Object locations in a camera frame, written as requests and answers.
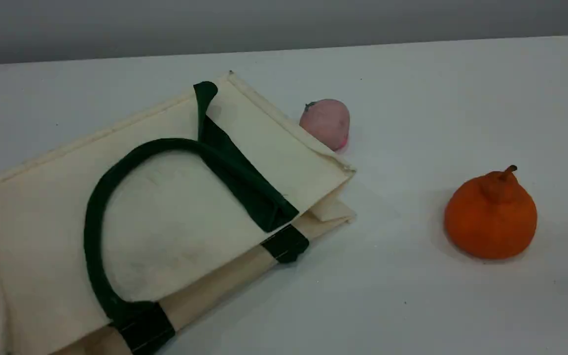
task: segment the bag strap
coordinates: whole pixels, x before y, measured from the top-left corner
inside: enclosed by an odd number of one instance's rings
[[[274,231],[293,220],[298,214],[298,210],[244,157],[227,133],[207,117],[207,108],[218,92],[216,85],[205,81],[194,85],[194,92],[198,103],[198,141],[158,139],[138,146],[104,173],[93,189],[87,204],[84,248],[89,281],[104,313],[111,319],[111,325],[119,330],[131,351],[137,355],[156,352],[174,336],[175,330],[158,303],[129,302],[122,299],[111,287],[104,270],[102,262],[104,214],[112,193],[131,171],[162,152],[188,151],[203,159],[263,231]],[[290,228],[293,227],[286,227],[282,231],[289,231],[287,234],[291,235]],[[293,253],[306,249],[300,249],[298,238],[293,244],[291,246]],[[278,248],[276,248],[277,253],[282,254]]]

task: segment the pink fruit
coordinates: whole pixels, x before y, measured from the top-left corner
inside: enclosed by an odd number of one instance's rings
[[[332,150],[339,150],[348,142],[350,112],[338,100],[324,99],[309,103],[299,125]]]

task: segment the white table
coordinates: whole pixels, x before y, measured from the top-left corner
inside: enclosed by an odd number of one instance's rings
[[[166,354],[568,354],[568,37],[3,65],[0,171],[229,69],[290,117],[349,106],[359,218]],[[449,245],[441,212],[510,164],[538,231],[484,264]]]

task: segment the green fabric strap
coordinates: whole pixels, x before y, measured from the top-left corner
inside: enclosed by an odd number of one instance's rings
[[[227,133],[207,117],[207,108],[218,92],[216,85],[205,81],[194,85],[194,91],[198,102],[198,141],[158,139],[138,146],[101,177],[87,204],[84,231],[87,272],[96,298],[118,329],[128,327],[133,319],[146,319],[143,313],[151,314],[151,310],[158,308],[151,301],[124,301],[111,287],[102,263],[102,222],[108,201],[120,182],[150,157],[165,151],[189,151],[199,155],[265,232],[290,222],[298,214],[243,156]],[[216,216],[212,215],[212,221],[215,220]]]

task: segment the canvas tote bag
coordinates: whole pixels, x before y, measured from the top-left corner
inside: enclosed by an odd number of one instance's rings
[[[0,353],[155,353],[352,219],[354,172],[230,72],[4,173]]]

